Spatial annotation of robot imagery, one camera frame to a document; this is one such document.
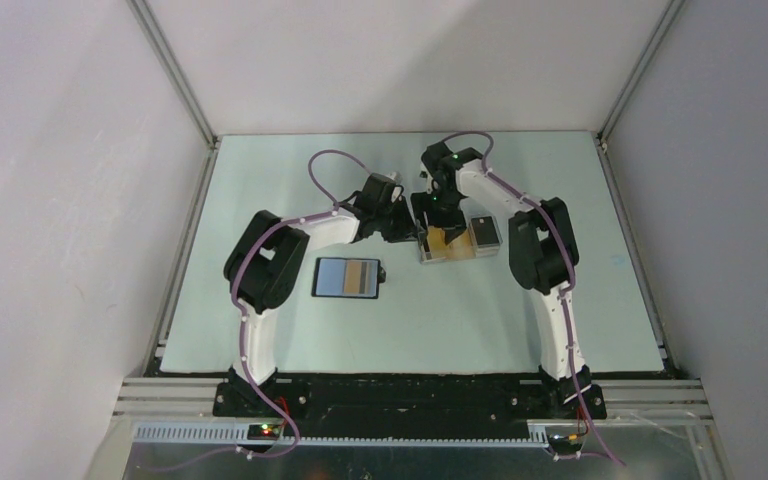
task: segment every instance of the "card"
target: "card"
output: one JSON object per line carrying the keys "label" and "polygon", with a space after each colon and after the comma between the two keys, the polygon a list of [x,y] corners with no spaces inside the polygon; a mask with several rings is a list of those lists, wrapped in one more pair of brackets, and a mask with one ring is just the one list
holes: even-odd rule
{"label": "card", "polygon": [[378,298],[379,261],[366,258],[317,258],[314,297]]}

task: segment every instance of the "black mounting bracket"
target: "black mounting bracket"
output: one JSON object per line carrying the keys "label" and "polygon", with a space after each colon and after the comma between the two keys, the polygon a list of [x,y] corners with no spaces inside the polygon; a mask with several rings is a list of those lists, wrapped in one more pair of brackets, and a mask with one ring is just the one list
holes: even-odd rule
{"label": "black mounting bracket", "polygon": [[[397,188],[402,189],[395,199]],[[393,179],[379,173],[372,173],[366,179],[363,189],[355,191],[340,207],[354,215],[360,225],[354,242],[368,238],[375,232],[388,243],[416,241],[416,225],[408,210],[404,187]]]}
{"label": "black mounting bracket", "polygon": [[[556,197],[540,202],[540,206],[557,228],[572,264],[577,265],[578,245],[566,203]],[[555,239],[549,235],[541,240],[538,230],[548,232],[549,226],[537,210],[517,212],[508,220],[509,265],[522,288],[548,295],[553,287],[569,281],[569,272]]]}
{"label": "black mounting bracket", "polygon": [[[254,215],[225,262],[223,273],[225,279],[231,283],[231,288],[248,252],[268,229],[280,221],[277,215],[266,210]],[[237,298],[248,302],[257,313],[280,307],[293,292],[309,240],[310,237],[297,228],[279,228],[262,247],[274,251],[272,258],[267,258],[262,251],[255,253],[240,282]]]}
{"label": "black mounting bracket", "polygon": [[433,180],[430,193],[438,208],[459,208],[460,201],[466,197],[458,191],[457,172],[467,163],[481,158],[483,155],[472,147],[453,152],[443,142],[429,145],[425,149],[421,161]]}
{"label": "black mounting bracket", "polygon": [[[562,418],[568,418],[570,415],[574,417],[580,402],[572,377],[555,380],[543,370],[543,367],[539,367],[538,370],[547,405],[553,410],[553,415]],[[593,418],[606,418],[607,411],[605,410],[605,399],[602,398],[602,389],[592,383],[590,368],[587,365],[581,367],[581,370],[576,374],[576,379],[582,389],[581,396],[584,397],[584,402]]]}
{"label": "black mounting bracket", "polygon": [[[307,398],[310,396],[310,387],[306,383],[276,382],[276,376],[273,374],[260,385],[260,390],[278,405],[286,404],[287,410],[292,412],[294,420],[301,420],[307,416]],[[225,381],[216,388],[213,416],[269,418],[276,416],[276,413],[272,407],[257,396],[246,379],[237,375],[231,368]]]}

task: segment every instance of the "white wall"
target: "white wall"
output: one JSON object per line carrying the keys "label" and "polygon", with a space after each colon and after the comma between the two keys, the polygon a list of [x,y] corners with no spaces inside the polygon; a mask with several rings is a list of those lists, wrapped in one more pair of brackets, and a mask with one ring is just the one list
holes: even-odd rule
{"label": "white wall", "polygon": [[219,133],[598,130],[667,0],[153,1]]}
{"label": "white wall", "polygon": [[0,1],[0,478],[80,478],[205,147],[126,2]]}
{"label": "white wall", "polygon": [[768,478],[768,2],[688,2],[609,154],[672,345]]}

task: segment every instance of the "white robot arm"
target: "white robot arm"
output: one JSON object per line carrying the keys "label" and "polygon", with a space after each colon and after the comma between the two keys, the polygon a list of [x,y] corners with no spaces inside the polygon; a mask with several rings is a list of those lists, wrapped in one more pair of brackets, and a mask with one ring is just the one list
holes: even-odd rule
{"label": "white robot arm", "polygon": [[[465,197],[472,198],[485,208],[491,210],[497,218],[512,219],[520,212],[528,213],[533,207],[514,197],[510,192],[486,175],[481,166],[481,160],[472,160],[463,165],[456,173],[458,191]],[[570,305],[570,320],[575,344],[575,373],[584,367],[584,356],[578,346],[578,335],[575,329],[575,318],[572,313],[572,293],[562,293],[569,286],[563,281],[552,286],[548,293],[542,293],[536,288],[528,292],[534,303],[537,314],[537,327],[540,331],[540,366],[553,379],[561,380],[571,377],[567,354],[567,326],[561,306],[561,296],[566,295],[567,305]],[[572,399],[574,392],[564,400]]]}
{"label": "white robot arm", "polygon": [[[329,245],[349,244],[355,240],[360,226],[360,220],[351,212],[339,209],[333,215],[306,221],[295,226],[304,232],[309,241],[307,251],[312,252]],[[254,305],[241,299],[249,312],[248,318],[243,319],[245,331],[245,352],[249,372],[254,381],[260,385],[275,372],[275,325],[278,320],[278,307],[267,308],[260,313]],[[237,375],[244,377],[242,357],[237,356],[234,362]]]}

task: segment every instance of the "metal rack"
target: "metal rack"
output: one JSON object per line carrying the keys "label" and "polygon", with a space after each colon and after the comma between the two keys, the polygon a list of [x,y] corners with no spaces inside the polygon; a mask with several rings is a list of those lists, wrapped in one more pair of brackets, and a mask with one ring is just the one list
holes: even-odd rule
{"label": "metal rack", "polygon": [[[166,41],[160,25],[147,0],[129,0],[135,16],[142,26],[147,39],[175,85],[184,105],[202,133],[211,150],[204,159],[201,180],[197,194],[192,202],[187,225],[180,241],[175,268],[168,282],[166,302],[156,321],[154,336],[147,347],[143,364],[137,376],[124,379],[118,401],[113,411],[111,435],[118,431],[118,437],[130,447],[133,443],[143,444],[188,444],[211,445],[234,443],[243,438],[241,426],[260,423],[263,419],[228,419],[212,416],[214,396],[221,378],[164,377],[150,378],[141,376],[149,369],[152,362],[158,362],[163,356],[166,338],[171,326],[178,296],[186,273],[190,250],[198,228],[201,211],[209,187],[221,138],[210,128],[186,80],[184,72],[175,60],[174,53]],[[616,124],[622,110],[631,96],[642,73],[652,60],[670,25],[681,11],[683,1],[671,1],[665,9],[657,27],[640,55],[635,68],[628,78],[613,109],[606,119],[602,132],[594,134],[594,148],[598,151],[605,179],[626,239],[634,271],[641,286],[644,303],[661,355],[668,370],[678,371],[678,365],[671,354],[667,335],[658,317],[657,308],[652,298],[646,274],[641,266],[641,259],[634,241],[620,192],[611,170],[608,155],[610,132]],[[673,438],[686,443],[687,451],[692,452],[695,471],[699,478],[729,478],[731,474],[721,449],[714,418],[708,406],[702,383],[699,380],[676,379],[599,379],[603,388],[608,419],[597,421],[599,426],[608,431],[623,431],[648,428],[667,432]],[[301,445],[314,447],[333,447],[351,449],[356,447],[392,448],[404,446],[438,447],[511,447],[528,448],[544,446],[545,435],[555,430],[575,427],[574,420],[536,420],[529,421],[532,429],[531,439],[510,442],[481,442],[464,440],[456,442],[408,442],[394,439],[388,442],[346,438],[308,438],[302,437]],[[631,443],[640,455],[646,456],[647,449],[658,448],[658,444],[647,445]],[[136,470],[131,466],[131,473]]]}

